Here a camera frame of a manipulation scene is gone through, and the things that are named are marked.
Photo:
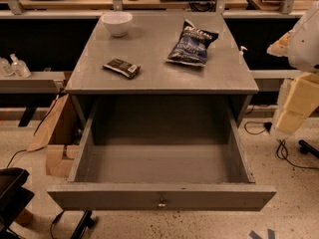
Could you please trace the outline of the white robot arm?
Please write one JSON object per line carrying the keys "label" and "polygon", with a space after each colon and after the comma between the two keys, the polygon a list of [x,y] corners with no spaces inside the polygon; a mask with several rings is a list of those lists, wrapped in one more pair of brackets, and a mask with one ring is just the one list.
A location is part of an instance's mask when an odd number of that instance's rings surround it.
{"label": "white robot arm", "polygon": [[279,90],[270,134],[285,139],[319,107],[319,1],[267,53],[286,57],[291,67],[302,72],[293,80],[285,79]]}

